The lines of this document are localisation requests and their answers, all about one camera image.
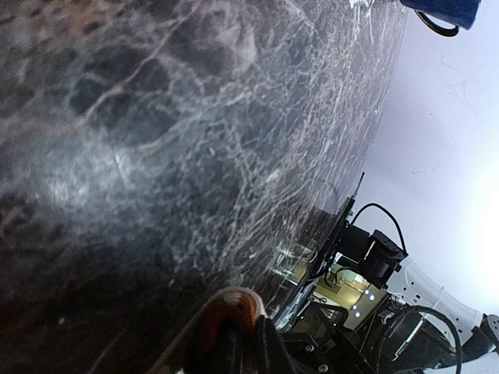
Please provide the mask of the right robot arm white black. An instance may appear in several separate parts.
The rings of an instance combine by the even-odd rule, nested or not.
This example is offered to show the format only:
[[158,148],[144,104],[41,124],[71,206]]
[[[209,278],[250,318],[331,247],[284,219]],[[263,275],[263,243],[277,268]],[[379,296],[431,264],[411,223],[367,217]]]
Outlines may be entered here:
[[410,259],[279,275],[296,292],[278,317],[292,351],[326,373],[498,370],[498,318],[463,305]]

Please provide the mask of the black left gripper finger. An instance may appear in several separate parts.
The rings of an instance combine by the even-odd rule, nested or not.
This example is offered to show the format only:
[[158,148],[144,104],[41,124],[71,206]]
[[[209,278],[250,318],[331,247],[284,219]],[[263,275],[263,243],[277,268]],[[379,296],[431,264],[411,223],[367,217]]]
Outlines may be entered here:
[[255,355],[257,373],[295,374],[296,367],[285,349],[280,334],[267,317],[259,317],[256,324]]

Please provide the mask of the beige striped sock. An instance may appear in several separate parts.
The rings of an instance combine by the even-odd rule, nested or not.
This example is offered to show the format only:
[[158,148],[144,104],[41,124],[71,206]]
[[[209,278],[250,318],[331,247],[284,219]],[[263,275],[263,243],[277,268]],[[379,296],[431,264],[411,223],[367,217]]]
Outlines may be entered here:
[[267,316],[262,298],[249,288],[227,287],[216,291],[181,329],[149,369],[150,373],[173,373],[180,369],[188,350],[202,360],[215,348],[224,323],[234,324],[245,336],[253,336],[257,320]]

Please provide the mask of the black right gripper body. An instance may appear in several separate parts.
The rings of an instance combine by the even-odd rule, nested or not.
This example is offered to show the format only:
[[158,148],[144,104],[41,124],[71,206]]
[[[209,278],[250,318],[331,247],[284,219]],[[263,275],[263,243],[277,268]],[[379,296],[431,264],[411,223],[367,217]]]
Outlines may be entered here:
[[360,353],[359,335],[345,326],[343,307],[308,307],[282,334],[289,354],[313,373],[373,373]]

